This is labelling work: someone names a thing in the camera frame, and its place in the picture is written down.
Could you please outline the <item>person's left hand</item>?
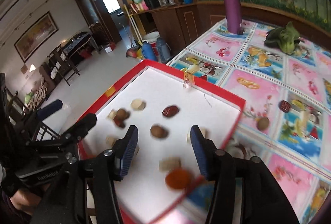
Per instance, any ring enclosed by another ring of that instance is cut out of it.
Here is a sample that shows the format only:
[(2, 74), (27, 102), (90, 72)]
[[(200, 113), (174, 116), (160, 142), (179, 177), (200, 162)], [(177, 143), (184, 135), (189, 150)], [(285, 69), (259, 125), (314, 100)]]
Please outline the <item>person's left hand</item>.
[(19, 189), (10, 197), (10, 201), (17, 210), (32, 216), (39, 203), (42, 201), (42, 197), (27, 189)]

